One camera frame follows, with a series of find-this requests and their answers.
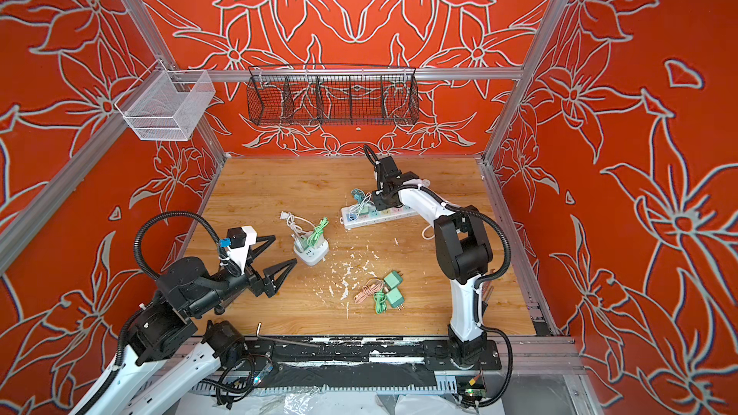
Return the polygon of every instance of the square power strip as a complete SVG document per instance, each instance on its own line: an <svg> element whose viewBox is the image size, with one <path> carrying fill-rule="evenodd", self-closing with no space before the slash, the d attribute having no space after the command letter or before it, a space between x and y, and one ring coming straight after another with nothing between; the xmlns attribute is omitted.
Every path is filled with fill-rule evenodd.
<svg viewBox="0 0 738 415"><path fill-rule="evenodd" d="M393 219L401 219L407 217L414 217L418 214L408 206L392 207L386 210L377 211L372 210L364 215L359 215L355 220L349 220L348 209L350 207L341 208L341 223L343 226L350 230L354 227L369 226L375 223L382 223L385 221L392 221Z"/></svg>

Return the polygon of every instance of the pink cable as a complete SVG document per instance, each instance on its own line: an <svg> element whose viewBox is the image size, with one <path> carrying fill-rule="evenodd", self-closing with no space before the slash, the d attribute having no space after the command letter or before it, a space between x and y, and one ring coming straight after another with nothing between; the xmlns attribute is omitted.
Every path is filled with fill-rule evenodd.
<svg viewBox="0 0 738 415"><path fill-rule="evenodd" d="M371 298L374 296L375 293L382 290L384 287L384 281L382 281L378 277L373 277L367 281L367 283L362 287L361 292L356 293L356 296L354 297L355 303L361 303L365 299Z"/></svg>

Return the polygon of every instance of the wooden tabletop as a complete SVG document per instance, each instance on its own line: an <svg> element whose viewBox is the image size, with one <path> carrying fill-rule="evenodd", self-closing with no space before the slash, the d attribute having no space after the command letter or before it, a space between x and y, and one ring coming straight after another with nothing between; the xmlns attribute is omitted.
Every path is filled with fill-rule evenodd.
<svg viewBox="0 0 738 415"><path fill-rule="evenodd" d="M474 205L494 218L473 158L411 158L396 156L402 171L430 180L430 188L460 206ZM264 335L446 335L451 318L449 280L440 271L434 242L424 240L426 222L410 217L346 231L339 222L341 207L355 203L354 188L376 186L366 158L232 158L226 162L208 201L204 217L225 237L229 227L253 226L260 235L274 234L277 242L261 254L254 268L292 259L292 238L281 211L316 223L327 217L325 236L330 252L310 267L298 260L282 290L273 298L255 298L245 291L222 316L244 335L254 335L262 322ZM488 229L494 249L490 268L502 262L500 240ZM215 244L198 227L187 249L210 272L218 269ZM374 302L355 304L354 295L373 276L399 271L405 298L401 311L374 312ZM530 315L512 268L497 281L485 324L510 335L535 335Z"/></svg>

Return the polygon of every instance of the teal cable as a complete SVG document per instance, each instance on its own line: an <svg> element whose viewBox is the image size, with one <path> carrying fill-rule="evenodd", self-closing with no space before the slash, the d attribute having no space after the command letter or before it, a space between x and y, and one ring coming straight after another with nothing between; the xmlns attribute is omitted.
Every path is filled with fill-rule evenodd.
<svg viewBox="0 0 738 415"><path fill-rule="evenodd" d="M374 294L374 311L377 314L382 314L387 311L387 303L384 302L384 292L377 292Z"/></svg>
<svg viewBox="0 0 738 415"><path fill-rule="evenodd" d="M323 219L320 220L320 223L318 223L318 226L315 227L313 230L313 234L310 234L310 237L307 240L307 244L309 247L312 247L315 245L316 242L318 242L318 239L320 239L320 236L322 236L323 229L327 226L327 218L323 217Z"/></svg>

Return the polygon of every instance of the red wall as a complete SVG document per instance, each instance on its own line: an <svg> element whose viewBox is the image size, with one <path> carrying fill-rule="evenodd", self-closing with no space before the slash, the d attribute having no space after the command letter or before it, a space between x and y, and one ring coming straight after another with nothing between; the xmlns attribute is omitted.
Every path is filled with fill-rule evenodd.
<svg viewBox="0 0 738 415"><path fill-rule="evenodd" d="M607 413L735 413L735 0L570 0L495 173Z"/></svg>
<svg viewBox="0 0 738 415"><path fill-rule="evenodd" d="M375 63L521 65L548 0L143 0L182 68ZM484 150L511 81L422 84L409 126L257 127L243 84L220 84L208 119L232 154L393 154Z"/></svg>
<svg viewBox="0 0 738 415"><path fill-rule="evenodd" d="M153 62L119 0L0 0L2 231L111 116ZM197 211L216 172L202 138L143 142L127 130L0 281L0 413L66 413L151 298L131 247L167 209ZM173 262L190 221L144 240Z"/></svg>

